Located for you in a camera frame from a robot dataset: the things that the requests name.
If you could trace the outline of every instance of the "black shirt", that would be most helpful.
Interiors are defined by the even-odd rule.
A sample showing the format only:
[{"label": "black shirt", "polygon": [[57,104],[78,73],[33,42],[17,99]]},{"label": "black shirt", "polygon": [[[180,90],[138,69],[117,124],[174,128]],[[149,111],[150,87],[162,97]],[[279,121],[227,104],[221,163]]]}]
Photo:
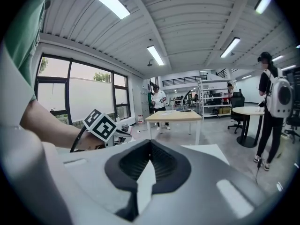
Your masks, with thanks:
[{"label": "black shirt", "polygon": [[[270,71],[274,77],[278,77],[278,71],[277,71],[276,67],[270,68]],[[271,86],[271,81],[270,81],[268,75],[266,75],[265,73],[262,73],[258,90],[268,93],[270,91],[270,86]]]}]

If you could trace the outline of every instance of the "green sleeve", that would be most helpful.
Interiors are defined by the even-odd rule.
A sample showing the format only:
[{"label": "green sleeve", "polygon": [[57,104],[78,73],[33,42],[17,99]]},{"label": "green sleeve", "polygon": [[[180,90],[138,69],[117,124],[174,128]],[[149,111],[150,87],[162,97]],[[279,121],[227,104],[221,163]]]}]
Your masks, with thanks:
[{"label": "green sleeve", "polygon": [[27,0],[4,36],[9,55],[30,86],[31,62],[43,17],[44,2],[45,0]]}]

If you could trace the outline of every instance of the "railing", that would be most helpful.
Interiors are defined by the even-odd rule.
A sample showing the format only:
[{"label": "railing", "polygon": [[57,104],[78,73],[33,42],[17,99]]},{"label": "railing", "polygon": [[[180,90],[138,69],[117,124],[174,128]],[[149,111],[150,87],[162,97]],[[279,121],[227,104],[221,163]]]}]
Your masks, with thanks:
[{"label": "railing", "polygon": [[226,71],[226,69],[223,69],[221,72],[217,73],[217,75],[219,77],[226,78],[227,77],[227,71]]},{"label": "railing", "polygon": [[201,76],[195,76],[195,77],[183,77],[183,78],[165,80],[165,81],[163,81],[163,86],[165,87],[165,86],[185,84],[185,83],[197,83],[197,82],[200,82],[200,79],[207,80],[207,76],[201,75]]}]

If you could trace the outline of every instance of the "white backpack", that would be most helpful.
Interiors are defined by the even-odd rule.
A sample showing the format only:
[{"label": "white backpack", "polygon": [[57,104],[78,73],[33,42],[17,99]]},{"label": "white backpack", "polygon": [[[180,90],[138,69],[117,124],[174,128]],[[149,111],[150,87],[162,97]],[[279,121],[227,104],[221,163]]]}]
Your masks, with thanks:
[{"label": "white backpack", "polygon": [[272,75],[270,70],[265,70],[264,73],[271,81],[270,91],[266,96],[266,106],[275,118],[287,118],[290,116],[293,109],[293,96],[290,83],[282,71],[278,70],[278,77]]}]

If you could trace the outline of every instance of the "ceiling light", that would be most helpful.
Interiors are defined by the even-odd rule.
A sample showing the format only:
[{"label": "ceiling light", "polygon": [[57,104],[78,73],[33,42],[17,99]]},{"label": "ceiling light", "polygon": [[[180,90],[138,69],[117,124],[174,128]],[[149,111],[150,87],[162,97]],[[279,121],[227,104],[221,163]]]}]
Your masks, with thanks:
[{"label": "ceiling light", "polygon": [[120,19],[127,17],[130,12],[120,3],[119,0],[99,0],[110,10],[112,10]]},{"label": "ceiling light", "polygon": [[259,0],[257,5],[255,6],[256,12],[262,14],[266,10],[270,2],[271,0]]},{"label": "ceiling light", "polygon": [[272,61],[273,61],[273,62],[275,62],[276,60],[278,60],[278,59],[281,59],[281,58],[283,58],[283,56],[282,56],[282,55],[280,55],[280,56],[278,56],[278,57],[275,57],[275,58],[273,58],[273,59],[272,59]]},{"label": "ceiling light", "polygon": [[242,77],[242,79],[246,79],[246,78],[249,78],[249,77],[252,77],[252,75],[248,75],[248,76]]},{"label": "ceiling light", "polygon": [[286,71],[286,70],[289,70],[289,69],[294,68],[294,67],[296,67],[296,65],[291,65],[291,66],[282,68],[281,71]]},{"label": "ceiling light", "polygon": [[240,39],[238,37],[235,37],[229,46],[225,49],[225,51],[221,54],[221,58],[224,58],[228,55],[228,53],[231,52],[231,50],[240,42]]},{"label": "ceiling light", "polygon": [[151,53],[151,55],[154,57],[158,65],[164,65],[164,62],[161,60],[158,52],[156,51],[155,47],[152,45],[150,47],[147,47],[148,51]]}]

